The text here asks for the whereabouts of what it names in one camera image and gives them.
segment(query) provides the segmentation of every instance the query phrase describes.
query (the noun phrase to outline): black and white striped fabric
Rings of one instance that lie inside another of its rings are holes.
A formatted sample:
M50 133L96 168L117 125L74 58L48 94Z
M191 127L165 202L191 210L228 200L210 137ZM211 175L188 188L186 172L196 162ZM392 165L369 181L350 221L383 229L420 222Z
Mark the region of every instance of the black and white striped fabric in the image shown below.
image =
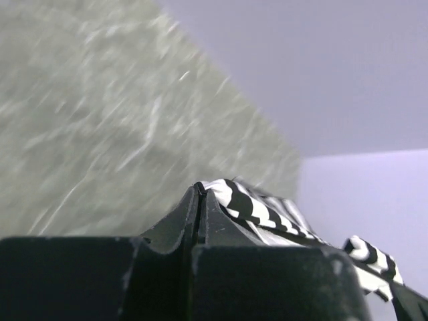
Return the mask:
M404 285L403 278L395 263L395 260L389 254L382 252L369 242L354 235L347 239L343 250L360 265L364 267L365 278L370 278L370 274L381 280L377 280L377 286L365 289L368 292L374 292L384 301L388 302L393 299L389 284L395 282Z
M243 181L219 179L202 182L212 190L226 214L270 246L331 246L318 237L293 201L252 189ZM354 262L365 294L393 299L391 282L403 284L394 259L358 236L346 240L343 249Z

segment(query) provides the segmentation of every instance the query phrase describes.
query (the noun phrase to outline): lavender wall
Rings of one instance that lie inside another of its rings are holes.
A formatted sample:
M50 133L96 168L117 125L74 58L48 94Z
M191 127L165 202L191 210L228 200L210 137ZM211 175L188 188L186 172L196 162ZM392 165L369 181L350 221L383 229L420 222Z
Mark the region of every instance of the lavender wall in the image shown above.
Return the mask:
M158 1L304 156L428 148L428 1Z
M313 228L342 246L358 235L394 256L404 281L428 296L428 150L308 158L298 204ZM368 296L373 318L392 305Z

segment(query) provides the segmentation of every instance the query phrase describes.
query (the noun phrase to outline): white ceiling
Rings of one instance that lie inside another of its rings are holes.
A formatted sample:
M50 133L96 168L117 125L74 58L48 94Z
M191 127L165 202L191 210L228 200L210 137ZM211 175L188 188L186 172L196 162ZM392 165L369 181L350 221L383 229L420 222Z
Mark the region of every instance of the white ceiling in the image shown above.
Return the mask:
M304 156L428 148L428 1L159 1Z

